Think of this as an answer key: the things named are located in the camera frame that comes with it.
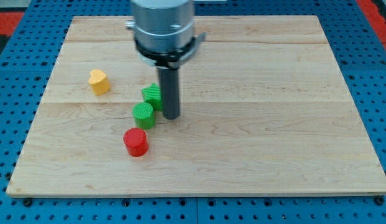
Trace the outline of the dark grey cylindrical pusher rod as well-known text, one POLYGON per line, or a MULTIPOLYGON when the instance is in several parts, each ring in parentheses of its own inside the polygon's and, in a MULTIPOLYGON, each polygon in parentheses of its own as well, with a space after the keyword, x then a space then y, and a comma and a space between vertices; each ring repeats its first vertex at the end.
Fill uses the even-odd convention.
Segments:
POLYGON ((178 70, 158 68, 157 71, 163 116, 167 119, 177 119, 180 115, 178 70))

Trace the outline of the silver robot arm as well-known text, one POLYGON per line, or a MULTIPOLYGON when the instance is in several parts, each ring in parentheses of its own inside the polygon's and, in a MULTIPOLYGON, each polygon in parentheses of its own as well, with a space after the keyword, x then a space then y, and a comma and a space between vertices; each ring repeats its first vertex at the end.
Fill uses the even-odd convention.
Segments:
POLYGON ((179 68, 191 59, 206 33, 195 35, 195 6, 192 0, 132 0, 136 51, 157 69, 162 112, 167 119, 180 115, 179 68))

